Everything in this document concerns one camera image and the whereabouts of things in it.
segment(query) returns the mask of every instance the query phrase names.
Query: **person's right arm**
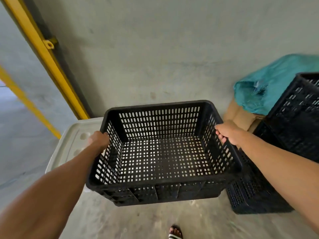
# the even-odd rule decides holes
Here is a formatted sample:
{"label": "person's right arm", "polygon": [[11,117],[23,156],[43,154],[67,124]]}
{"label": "person's right arm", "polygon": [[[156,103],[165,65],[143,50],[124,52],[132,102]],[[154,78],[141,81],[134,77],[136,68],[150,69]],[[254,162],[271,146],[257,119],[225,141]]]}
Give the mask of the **person's right arm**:
{"label": "person's right arm", "polygon": [[270,184],[319,232],[319,164],[266,143],[226,121],[216,125],[222,142],[241,147]]}

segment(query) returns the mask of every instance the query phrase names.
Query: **black plastic crate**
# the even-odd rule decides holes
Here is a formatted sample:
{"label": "black plastic crate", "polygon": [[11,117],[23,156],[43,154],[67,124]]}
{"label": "black plastic crate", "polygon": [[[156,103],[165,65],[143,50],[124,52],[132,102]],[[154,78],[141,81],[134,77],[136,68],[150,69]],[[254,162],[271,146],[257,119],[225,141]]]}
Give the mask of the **black plastic crate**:
{"label": "black plastic crate", "polygon": [[266,116],[288,151],[319,162],[319,73],[299,73]]}
{"label": "black plastic crate", "polygon": [[[270,128],[261,122],[254,134],[267,143],[283,148]],[[250,167],[250,172],[227,187],[232,209],[237,214],[283,213],[293,208],[273,188],[257,166],[240,150],[240,156]]]}
{"label": "black plastic crate", "polygon": [[218,123],[209,101],[112,108],[101,126],[110,145],[86,185],[117,206],[217,197],[244,170]]}

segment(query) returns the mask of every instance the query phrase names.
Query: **yellow metal frame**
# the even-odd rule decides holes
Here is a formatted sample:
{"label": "yellow metal frame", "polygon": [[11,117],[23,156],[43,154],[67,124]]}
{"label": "yellow metal frame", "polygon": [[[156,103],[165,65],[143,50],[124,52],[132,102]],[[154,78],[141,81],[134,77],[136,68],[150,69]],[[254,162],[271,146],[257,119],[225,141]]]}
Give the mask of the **yellow metal frame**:
{"label": "yellow metal frame", "polygon": [[14,83],[8,73],[0,66],[0,79],[22,101],[22,103],[56,136],[61,138],[60,132],[55,129],[43,116],[42,112],[28,99],[25,93]]}
{"label": "yellow metal frame", "polygon": [[24,2],[22,0],[4,0],[4,2],[11,10],[25,35],[28,37],[29,41],[41,57],[43,63],[46,65],[46,68],[51,73],[51,78],[54,79],[54,83],[59,85],[58,88],[62,92],[62,95],[70,105],[74,114],[80,119],[89,119],[89,115],[84,109],[77,94],[74,92],[52,51],[46,47],[46,40],[35,24],[35,21],[26,8]]}

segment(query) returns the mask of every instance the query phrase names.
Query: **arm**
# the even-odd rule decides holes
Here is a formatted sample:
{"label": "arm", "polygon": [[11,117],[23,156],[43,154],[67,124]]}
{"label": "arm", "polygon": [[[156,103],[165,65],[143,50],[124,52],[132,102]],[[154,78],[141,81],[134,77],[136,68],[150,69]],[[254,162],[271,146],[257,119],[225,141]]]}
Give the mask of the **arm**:
{"label": "arm", "polygon": [[278,193],[319,231],[319,164],[264,142],[226,121],[216,125],[222,142],[225,137],[239,145]]}
{"label": "arm", "polygon": [[59,238],[109,137],[95,132],[88,142],[78,156],[42,176],[7,206],[0,215],[1,238]]}

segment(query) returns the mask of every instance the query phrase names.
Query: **circular indentation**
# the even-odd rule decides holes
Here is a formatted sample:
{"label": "circular indentation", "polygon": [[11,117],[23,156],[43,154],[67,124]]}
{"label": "circular indentation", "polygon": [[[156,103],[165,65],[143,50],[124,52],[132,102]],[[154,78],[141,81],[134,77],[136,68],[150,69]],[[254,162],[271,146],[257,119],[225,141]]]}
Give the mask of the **circular indentation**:
{"label": "circular indentation", "polygon": [[83,150],[84,148],[79,148],[74,151],[73,156],[78,156],[78,154]]}
{"label": "circular indentation", "polygon": [[89,132],[84,132],[84,133],[82,133],[82,134],[80,135],[80,139],[81,139],[81,140],[86,140],[86,139],[89,138],[90,135],[91,135],[91,134],[90,134]]}

